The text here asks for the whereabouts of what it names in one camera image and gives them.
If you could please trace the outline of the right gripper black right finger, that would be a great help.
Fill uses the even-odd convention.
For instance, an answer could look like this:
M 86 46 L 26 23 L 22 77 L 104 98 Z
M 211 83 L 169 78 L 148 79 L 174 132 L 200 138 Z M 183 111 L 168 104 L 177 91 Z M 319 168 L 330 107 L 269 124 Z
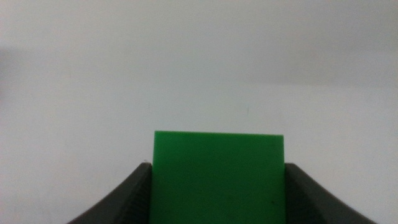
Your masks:
M 285 211 L 288 224 L 375 224 L 293 163 L 285 164 Z

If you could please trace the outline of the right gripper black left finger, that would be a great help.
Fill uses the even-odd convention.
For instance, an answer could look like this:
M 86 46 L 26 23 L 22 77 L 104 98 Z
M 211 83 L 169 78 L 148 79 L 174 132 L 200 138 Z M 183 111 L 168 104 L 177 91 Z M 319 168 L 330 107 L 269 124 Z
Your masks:
M 121 184 L 68 224 L 147 224 L 152 164 L 141 163 Z

